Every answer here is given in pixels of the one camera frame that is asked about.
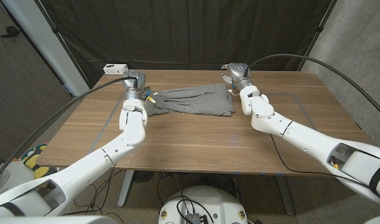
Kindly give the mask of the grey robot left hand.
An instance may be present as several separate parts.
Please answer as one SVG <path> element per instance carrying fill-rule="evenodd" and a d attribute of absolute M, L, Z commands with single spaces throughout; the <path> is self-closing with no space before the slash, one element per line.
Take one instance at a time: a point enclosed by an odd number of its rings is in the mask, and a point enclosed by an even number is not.
<path fill-rule="evenodd" d="M 143 94 L 146 84 L 146 74 L 128 70 L 123 72 L 123 85 L 126 90 L 126 99 L 143 100 Z"/>

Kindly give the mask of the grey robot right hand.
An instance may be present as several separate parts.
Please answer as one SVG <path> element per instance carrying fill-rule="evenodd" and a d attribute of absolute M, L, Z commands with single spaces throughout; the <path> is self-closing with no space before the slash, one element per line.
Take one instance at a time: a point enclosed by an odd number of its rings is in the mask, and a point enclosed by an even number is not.
<path fill-rule="evenodd" d="M 241 91 L 247 86 L 253 86 L 249 79 L 248 65 L 245 63 L 228 63 L 221 66 L 225 72 L 221 74 L 225 83 L 229 84 L 232 89 Z"/>

